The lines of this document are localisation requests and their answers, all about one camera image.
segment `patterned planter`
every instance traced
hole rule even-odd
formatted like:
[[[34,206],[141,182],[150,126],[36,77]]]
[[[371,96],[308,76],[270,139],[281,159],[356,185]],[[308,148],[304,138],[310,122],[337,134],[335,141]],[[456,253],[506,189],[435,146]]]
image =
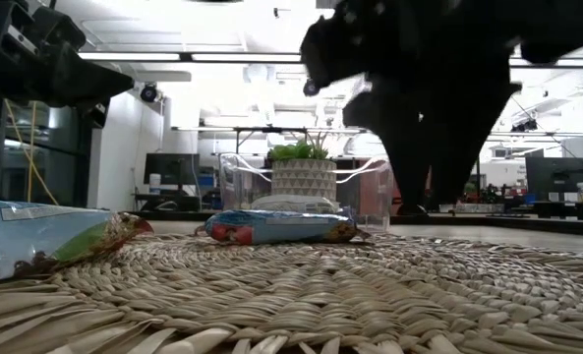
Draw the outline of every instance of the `patterned planter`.
[[[336,167],[334,162],[328,160],[293,159],[273,162],[271,193],[324,197],[335,202],[337,176],[332,171]]]

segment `security camera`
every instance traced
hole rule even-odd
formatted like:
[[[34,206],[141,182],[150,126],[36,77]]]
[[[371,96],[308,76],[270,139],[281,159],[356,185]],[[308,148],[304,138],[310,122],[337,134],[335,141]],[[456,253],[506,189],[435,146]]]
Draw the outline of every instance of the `security camera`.
[[[141,99],[147,103],[155,103],[162,99],[162,92],[157,89],[157,83],[146,83],[141,89]]]
[[[320,94],[320,89],[315,85],[315,82],[311,79],[308,79],[307,82],[304,84],[304,96],[306,97],[313,97]]]

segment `snack bag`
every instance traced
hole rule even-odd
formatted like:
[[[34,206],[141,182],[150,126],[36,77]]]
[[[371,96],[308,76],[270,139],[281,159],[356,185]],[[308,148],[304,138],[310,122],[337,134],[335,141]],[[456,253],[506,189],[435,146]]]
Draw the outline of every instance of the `snack bag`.
[[[227,210],[212,216],[205,232],[217,241],[256,245],[279,242],[348,242],[357,235],[354,220],[333,214],[293,211]]]
[[[0,279],[115,252],[149,231],[146,221],[126,213],[0,202]]]

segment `clear plastic box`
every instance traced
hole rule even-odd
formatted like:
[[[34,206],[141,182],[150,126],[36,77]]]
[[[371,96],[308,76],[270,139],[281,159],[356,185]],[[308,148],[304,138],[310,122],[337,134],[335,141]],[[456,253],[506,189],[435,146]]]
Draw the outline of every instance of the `clear plastic box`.
[[[262,168],[264,157],[236,153],[219,156],[223,209],[250,209],[261,197],[271,195],[271,170]],[[356,159],[361,167],[335,170],[339,207],[350,207],[358,227],[369,233],[386,232],[393,199],[393,175],[386,156]]]

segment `white wall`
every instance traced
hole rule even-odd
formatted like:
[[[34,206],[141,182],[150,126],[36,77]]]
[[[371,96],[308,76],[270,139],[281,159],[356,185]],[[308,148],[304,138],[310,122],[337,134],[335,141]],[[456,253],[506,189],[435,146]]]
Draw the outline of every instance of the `white wall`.
[[[185,94],[165,99],[164,137],[162,152],[197,153],[198,132],[174,131],[172,127],[197,127],[200,123],[200,108]]]
[[[198,144],[198,152],[200,153],[200,166],[217,166],[218,157],[212,155],[213,153],[235,152],[236,139],[201,139]],[[254,139],[246,140],[241,144],[240,153],[267,153],[267,140]]]
[[[473,174],[477,173],[477,167],[473,168]],[[486,175],[486,183],[495,186],[516,185],[519,179],[525,180],[524,160],[500,160],[481,163],[481,174]]]
[[[162,120],[128,92],[112,98],[105,127],[92,132],[88,207],[134,208],[135,186],[147,192],[146,154],[161,148]]]
[[[545,149],[545,157],[563,157],[562,147]]]
[[[543,117],[538,123],[543,130],[561,133],[583,133],[583,96],[560,108],[560,115]]]

